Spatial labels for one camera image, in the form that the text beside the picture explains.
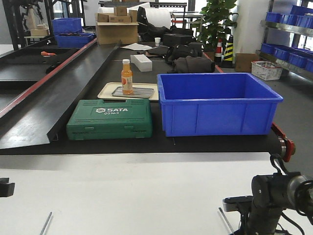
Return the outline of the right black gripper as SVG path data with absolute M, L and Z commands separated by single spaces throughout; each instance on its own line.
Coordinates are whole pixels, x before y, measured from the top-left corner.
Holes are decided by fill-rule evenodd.
M 313 179 L 293 172 L 256 175 L 251 182 L 253 199 L 244 216 L 241 235 L 273 235 L 283 210 L 291 209 L 313 222 Z

